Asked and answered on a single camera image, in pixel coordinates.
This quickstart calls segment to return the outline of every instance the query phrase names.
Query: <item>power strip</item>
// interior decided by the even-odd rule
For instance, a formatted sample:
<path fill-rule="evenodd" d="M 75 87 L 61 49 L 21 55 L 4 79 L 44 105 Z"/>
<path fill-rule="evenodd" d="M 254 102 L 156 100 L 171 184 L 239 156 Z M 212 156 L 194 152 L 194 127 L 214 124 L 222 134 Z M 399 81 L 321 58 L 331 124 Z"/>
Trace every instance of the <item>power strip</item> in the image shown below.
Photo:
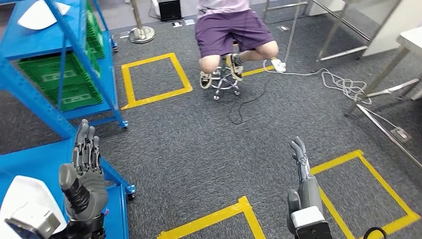
<path fill-rule="evenodd" d="M 286 71 L 286 64 L 281 62 L 279 59 L 272 59 L 271 64 L 273 64 L 274 68 L 277 72 L 285 72 Z"/>

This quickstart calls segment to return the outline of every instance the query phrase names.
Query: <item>robotic hand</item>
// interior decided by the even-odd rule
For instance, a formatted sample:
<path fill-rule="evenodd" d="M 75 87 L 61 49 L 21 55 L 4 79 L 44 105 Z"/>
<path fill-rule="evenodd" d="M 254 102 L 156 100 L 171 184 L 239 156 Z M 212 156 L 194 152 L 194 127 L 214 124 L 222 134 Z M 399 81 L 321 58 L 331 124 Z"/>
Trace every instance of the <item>robotic hand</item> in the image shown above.
<path fill-rule="evenodd" d="M 287 227 L 296 239 L 332 239 L 323 216 L 319 185 L 311 175 L 305 144 L 296 136 L 290 147 L 295 151 L 292 157 L 298 167 L 299 188 L 297 191 L 290 189 L 287 194 Z"/>
<path fill-rule="evenodd" d="M 102 210 L 108 194 L 101 169 L 100 138 L 94 133 L 95 128 L 83 119 L 76 133 L 72 163 L 60 167 L 59 184 L 66 196 L 66 213 L 70 218 L 66 228 L 53 234 L 60 224 L 55 215 L 48 208 L 27 204 L 6 221 L 23 239 L 106 237 Z"/>
<path fill-rule="evenodd" d="M 66 195 L 67 228 L 53 238 L 103 239 L 104 214 L 108 194 L 101 169 L 100 138 L 95 128 L 83 119 L 76 133 L 72 164 L 60 167 L 59 183 Z"/>

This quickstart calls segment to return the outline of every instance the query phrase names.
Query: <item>caster wheel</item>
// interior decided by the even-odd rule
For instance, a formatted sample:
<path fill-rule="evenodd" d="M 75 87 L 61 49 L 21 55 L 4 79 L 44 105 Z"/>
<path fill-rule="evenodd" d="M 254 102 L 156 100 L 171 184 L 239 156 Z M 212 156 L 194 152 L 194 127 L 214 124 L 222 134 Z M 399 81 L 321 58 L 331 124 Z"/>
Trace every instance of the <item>caster wheel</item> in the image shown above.
<path fill-rule="evenodd" d="M 127 200 L 128 200 L 128 201 L 133 201 L 133 200 L 135 200 L 135 194 L 134 194 L 134 193 L 132 193 L 132 194 L 128 194 L 128 195 L 127 195 Z"/>

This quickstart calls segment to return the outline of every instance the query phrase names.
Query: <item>green plastic crate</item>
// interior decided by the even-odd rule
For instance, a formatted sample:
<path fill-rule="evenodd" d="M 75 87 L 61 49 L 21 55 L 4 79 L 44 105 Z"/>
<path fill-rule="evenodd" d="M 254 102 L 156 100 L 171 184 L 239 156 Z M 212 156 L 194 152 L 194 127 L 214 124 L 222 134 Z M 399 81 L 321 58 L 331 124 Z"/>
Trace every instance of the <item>green plastic crate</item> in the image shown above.
<path fill-rule="evenodd" d="M 79 107 L 91 106 L 103 102 L 101 95 L 94 86 L 89 84 L 80 84 L 66 86 L 62 92 L 62 111 L 69 111 Z M 57 105 L 58 90 L 46 91 L 45 95 Z"/>
<path fill-rule="evenodd" d="M 87 37 L 87 44 L 97 59 L 105 57 L 103 36 L 101 33 L 97 37 Z"/>
<path fill-rule="evenodd" d="M 95 18 L 94 11 L 87 1 L 87 43 L 97 59 L 104 58 L 104 43 L 101 28 Z"/>
<path fill-rule="evenodd" d="M 97 37 L 101 34 L 101 28 L 92 11 L 87 10 L 87 37 Z"/>
<path fill-rule="evenodd" d="M 101 77 L 100 67 L 90 49 L 87 50 L 87 55 L 98 77 Z M 21 59 L 17 64 L 42 90 L 54 90 L 59 87 L 60 53 Z M 64 86 L 91 83 L 88 73 L 73 52 L 66 55 L 63 83 Z"/>

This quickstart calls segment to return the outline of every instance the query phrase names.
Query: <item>black cable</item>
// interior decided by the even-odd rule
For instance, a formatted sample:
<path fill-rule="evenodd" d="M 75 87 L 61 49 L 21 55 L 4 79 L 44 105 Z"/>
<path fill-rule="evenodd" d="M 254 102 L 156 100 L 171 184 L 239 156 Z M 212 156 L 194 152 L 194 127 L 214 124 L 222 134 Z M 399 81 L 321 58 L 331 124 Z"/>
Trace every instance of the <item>black cable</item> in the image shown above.
<path fill-rule="evenodd" d="M 374 231 L 380 231 L 383 234 L 384 238 L 387 238 L 387 233 L 382 228 L 373 227 L 366 231 L 365 235 L 363 236 L 363 239 L 368 239 L 369 235 Z"/>
<path fill-rule="evenodd" d="M 257 99 L 259 99 L 259 98 L 261 98 L 262 96 L 264 96 L 264 94 L 267 92 L 267 86 L 268 86 L 268 83 L 270 82 L 270 80 L 268 79 L 267 80 L 267 82 L 265 83 L 265 85 L 264 85 L 264 90 L 262 91 L 262 93 L 260 94 L 260 95 L 258 95 L 257 97 L 255 97 L 255 98 L 253 98 L 253 99 L 251 99 L 251 100 L 249 100 L 249 101 L 245 101 L 245 102 L 243 102 L 243 103 L 241 103 L 240 105 L 239 105 L 239 109 L 237 110 L 237 112 L 239 113 L 239 116 L 240 116 L 240 121 L 239 122 L 235 122 L 232 118 L 231 118 L 231 113 L 233 112 L 233 108 L 234 108 L 234 105 L 236 104 L 236 102 L 234 103 L 234 105 L 233 105 L 233 107 L 231 108 L 231 110 L 230 110 L 230 114 L 228 115 L 228 118 L 230 119 L 230 121 L 233 123 L 233 124 L 241 124 L 241 123 L 243 123 L 243 116 L 242 116 L 242 112 L 241 112 L 241 110 L 242 110 L 242 106 L 244 106 L 245 104 L 247 104 L 247 103 L 251 103 L 251 102 L 253 102 L 253 101 L 255 101 L 255 100 L 257 100 Z"/>

